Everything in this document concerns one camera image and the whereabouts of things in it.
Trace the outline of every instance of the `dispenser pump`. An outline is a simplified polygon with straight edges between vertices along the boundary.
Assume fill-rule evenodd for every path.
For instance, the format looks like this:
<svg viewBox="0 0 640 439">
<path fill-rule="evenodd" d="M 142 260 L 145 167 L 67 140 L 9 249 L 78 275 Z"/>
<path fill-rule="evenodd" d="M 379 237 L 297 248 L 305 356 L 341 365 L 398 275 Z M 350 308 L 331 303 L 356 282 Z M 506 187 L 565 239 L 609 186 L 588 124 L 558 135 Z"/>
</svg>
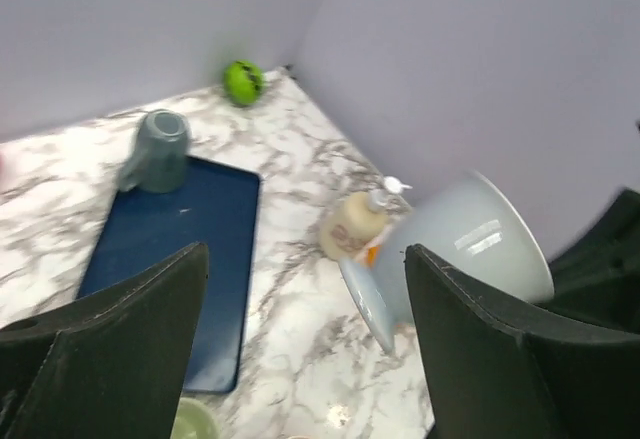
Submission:
<svg viewBox="0 0 640 439">
<path fill-rule="evenodd" d="M 386 176 L 382 185 L 383 189 L 375 189 L 369 193 L 368 206 L 372 212 L 383 211 L 391 202 L 392 196 L 399 196 L 405 189 L 411 189 L 411 186 L 392 176 Z"/>
</svg>

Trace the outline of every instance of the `mug handle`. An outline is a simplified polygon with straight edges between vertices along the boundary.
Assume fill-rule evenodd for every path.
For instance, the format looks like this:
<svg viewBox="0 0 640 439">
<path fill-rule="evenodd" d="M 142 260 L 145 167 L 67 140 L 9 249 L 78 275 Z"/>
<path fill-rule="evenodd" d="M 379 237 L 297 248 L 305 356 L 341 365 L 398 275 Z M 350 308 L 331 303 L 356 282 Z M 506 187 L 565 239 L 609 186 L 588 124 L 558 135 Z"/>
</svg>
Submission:
<svg viewBox="0 0 640 439">
<path fill-rule="evenodd" d="M 118 189 L 128 192 L 136 187 L 141 180 L 141 173 L 146 166 L 148 150 L 146 147 L 137 147 L 131 157 L 118 171 Z"/>
</svg>

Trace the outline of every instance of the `white marble surface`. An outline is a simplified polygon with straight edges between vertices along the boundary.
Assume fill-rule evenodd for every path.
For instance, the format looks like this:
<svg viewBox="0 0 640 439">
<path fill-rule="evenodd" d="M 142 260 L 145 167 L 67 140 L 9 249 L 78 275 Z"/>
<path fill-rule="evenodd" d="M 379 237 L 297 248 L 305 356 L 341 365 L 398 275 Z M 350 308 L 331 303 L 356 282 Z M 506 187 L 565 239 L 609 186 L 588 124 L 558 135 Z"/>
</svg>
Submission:
<svg viewBox="0 0 640 439">
<path fill-rule="evenodd" d="M 290 78 L 269 82 L 247 110 L 205 89 L 1 145 L 0 327 L 72 300 L 138 120 L 172 109 L 194 155 L 264 179 L 240 381 L 199 396 L 223 438 L 421 439 L 432 414 L 414 333 L 385 357 L 316 244 L 336 199 L 379 175 Z"/>
</svg>

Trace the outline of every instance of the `white bowl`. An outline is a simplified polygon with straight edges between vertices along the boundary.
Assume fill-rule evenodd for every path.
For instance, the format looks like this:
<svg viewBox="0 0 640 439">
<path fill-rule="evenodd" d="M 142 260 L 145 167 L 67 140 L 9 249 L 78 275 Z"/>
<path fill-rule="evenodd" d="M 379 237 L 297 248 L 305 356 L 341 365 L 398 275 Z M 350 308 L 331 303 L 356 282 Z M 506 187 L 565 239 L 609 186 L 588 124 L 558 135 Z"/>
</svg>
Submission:
<svg viewBox="0 0 640 439">
<path fill-rule="evenodd" d="M 371 269 L 341 259 L 340 270 L 371 332 L 394 352 L 399 324 L 413 324 L 404 255 L 422 244 L 471 277 L 528 302 L 553 297 L 551 273 L 531 231 L 507 198 L 476 172 L 409 214 L 380 246 Z"/>
</svg>

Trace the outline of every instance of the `blue cutting board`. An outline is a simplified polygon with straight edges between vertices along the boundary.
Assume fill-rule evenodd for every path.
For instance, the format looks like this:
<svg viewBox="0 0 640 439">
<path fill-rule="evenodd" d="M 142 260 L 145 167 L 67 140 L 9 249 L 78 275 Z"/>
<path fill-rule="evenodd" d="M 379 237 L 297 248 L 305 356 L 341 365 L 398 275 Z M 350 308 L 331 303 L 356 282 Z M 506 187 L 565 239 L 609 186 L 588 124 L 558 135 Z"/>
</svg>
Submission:
<svg viewBox="0 0 640 439">
<path fill-rule="evenodd" d="M 87 296 L 193 242 L 207 244 L 209 282 L 187 391 L 226 393 L 236 386 L 259 193 L 258 175 L 196 158 L 189 158 L 185 183 L 175 192 L 117 193 L 80 285 L 78 297 Z"/>
</svg>

